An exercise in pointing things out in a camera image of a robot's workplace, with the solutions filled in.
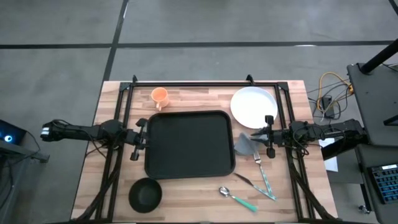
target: knife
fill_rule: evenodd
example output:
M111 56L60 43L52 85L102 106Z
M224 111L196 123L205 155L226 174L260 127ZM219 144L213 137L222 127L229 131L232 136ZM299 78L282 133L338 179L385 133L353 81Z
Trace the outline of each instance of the knife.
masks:
M234 173L236 176L238 176L241 180L245 181L247 184L253 186L256 190L260 191L261 193L263 193L264 195L268 196L269 198L273 199L274 201L276 201L276 197L273 196L272 194L266 192L265 190L262 190L261 188L259 188L257 185L254 185L249 179L245 178L244 176Z

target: spoon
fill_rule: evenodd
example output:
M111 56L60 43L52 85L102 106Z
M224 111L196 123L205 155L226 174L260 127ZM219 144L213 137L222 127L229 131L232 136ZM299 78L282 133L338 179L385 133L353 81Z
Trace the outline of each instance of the spoon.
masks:
M235 197L234 195L231 195L229 192L228 188L226 187L220 187L218 189L220 191L221 195L224 195L225 197L231 196L231 198L235 199L235 201L239 202L240 204L244 205L246 208L250 209L252 212L256 212L257 208L254 205L251 205L250 203L245 202L244 200Z

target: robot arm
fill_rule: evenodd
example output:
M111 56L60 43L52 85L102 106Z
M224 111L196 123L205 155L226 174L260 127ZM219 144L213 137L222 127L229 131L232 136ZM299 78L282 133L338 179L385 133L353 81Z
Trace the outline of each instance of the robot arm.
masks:
M62 120L53 120L43 125L40 137L43 141L52 142L62 139L77 139L84 141L101 141L106 143L127 143L144 148L144 128L147 120L140 119L137 125L141 127L140 133L132 129L123 128L122 122L112 119L94 126L77 126Z
M270 158L275 157L273 144L279 147L305 148L310 142L325 138L343 137L343 139L331 144L322 150L324 159L333 155L342 153L359 143L366 143L366 132L359 121L350 119L342 123L317 125L306 121L293 121L289 129L273 130L272 124L274 118L266 116L267 127L252 134L252 136L266 135L264 138L252 138L253 141L265 144L267 155Z

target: black tray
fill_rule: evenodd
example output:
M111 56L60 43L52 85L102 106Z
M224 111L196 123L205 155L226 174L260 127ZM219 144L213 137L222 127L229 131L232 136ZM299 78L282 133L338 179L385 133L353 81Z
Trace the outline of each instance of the black tray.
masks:
M145 171L153 179L232 173L231 119L224 111L157 113L149 118Z

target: cup handle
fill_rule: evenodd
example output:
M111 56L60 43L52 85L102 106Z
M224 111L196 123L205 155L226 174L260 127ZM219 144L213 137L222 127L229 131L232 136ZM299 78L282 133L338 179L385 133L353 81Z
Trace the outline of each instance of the cup handle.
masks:
M156 103L156 108L159 110L159 111L161 111L162 110L162 107L160 106L160 103L158 102L158 103Z

